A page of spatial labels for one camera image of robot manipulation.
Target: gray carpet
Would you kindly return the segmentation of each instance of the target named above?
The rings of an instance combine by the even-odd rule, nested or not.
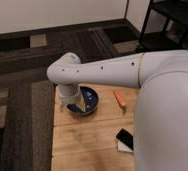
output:
[[[0,90],[8,90],[8,97],[0,98],[0,106],[7,106],[2,171],[50,170],[54,86],[46,69],[51,63],[66,52],[76,53],[83,63],[118,56],[102,29],[45,35],[46,46],[8,51],[6,43],[6,51],[0,51]]]

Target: orange object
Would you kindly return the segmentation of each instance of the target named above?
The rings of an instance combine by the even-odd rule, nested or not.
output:
[[[118,90],[114,91],[114,95],[116,97],[117,102],[119,103],[119,105],[124,108],[126,107],[126,102],[125,99],[123,98],[123,96],[121,95],[121,93]]]

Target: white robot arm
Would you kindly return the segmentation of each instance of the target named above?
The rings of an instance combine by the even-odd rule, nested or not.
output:
[[[136,171],[188,170],[188,51],[135,54],[81,64],[67,53],[48,78],[61,100],[76,103],[79,83],[141,87],[134,119]]]

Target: patterned carpet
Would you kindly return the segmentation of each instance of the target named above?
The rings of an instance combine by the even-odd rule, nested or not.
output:
[[[50,170],[54,86],[47,67],[66,52],[82,63],[131,54],[137,40],[117,44],[102,28],[0,40],[0,170]]]

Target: wooden table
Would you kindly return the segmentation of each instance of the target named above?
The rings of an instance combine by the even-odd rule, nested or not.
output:
[[[117,151],[116,134],[121,128],[133,133],[133,112],[138,90],[88,85],[97,91],[99,105],[90,116],[78,117],[60,106],[56,89],[52,171],[133,171],[130,153]],[[113,91],[119,90],[127,111],[119,107]]]

